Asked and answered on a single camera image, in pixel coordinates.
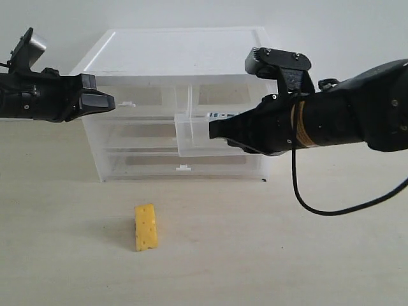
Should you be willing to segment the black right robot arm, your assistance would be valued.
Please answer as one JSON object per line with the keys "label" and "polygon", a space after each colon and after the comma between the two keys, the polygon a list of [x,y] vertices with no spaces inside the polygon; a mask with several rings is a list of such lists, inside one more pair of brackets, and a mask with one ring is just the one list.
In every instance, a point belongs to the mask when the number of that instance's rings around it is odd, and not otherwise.
{"label": "black right robot arm", "polygon": [[382,64],[314,94],[263,98],[252,110],[212,121],[209,137],[266,156],[292,147],[360,142],[379,152],[405,150],[407,60]]}

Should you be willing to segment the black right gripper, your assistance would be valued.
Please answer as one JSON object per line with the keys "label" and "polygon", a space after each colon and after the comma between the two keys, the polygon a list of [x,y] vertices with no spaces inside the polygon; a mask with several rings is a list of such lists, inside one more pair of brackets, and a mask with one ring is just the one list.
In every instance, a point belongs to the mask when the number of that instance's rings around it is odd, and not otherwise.
{"label": "black right gripper", "polygon": [[294,137],[292,123],[293,104],[297,101],[294,94],[267,95],[255,109],[228,119],[210,120],[209,138],[223,138],[230,147],[267,156],[281,155],[292,147],[301,149],[303,145]]}

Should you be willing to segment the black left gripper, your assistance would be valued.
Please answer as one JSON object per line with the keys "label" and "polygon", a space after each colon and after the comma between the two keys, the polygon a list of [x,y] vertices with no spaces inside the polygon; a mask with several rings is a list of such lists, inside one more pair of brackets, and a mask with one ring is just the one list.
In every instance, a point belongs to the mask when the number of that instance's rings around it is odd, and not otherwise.
{"label": "black left gripper", "polygon": [[83,89],[96,90],[94,75],[61,76],[51,68],[1,73],[1,118],[69,122],[115,110],[113,96]]}

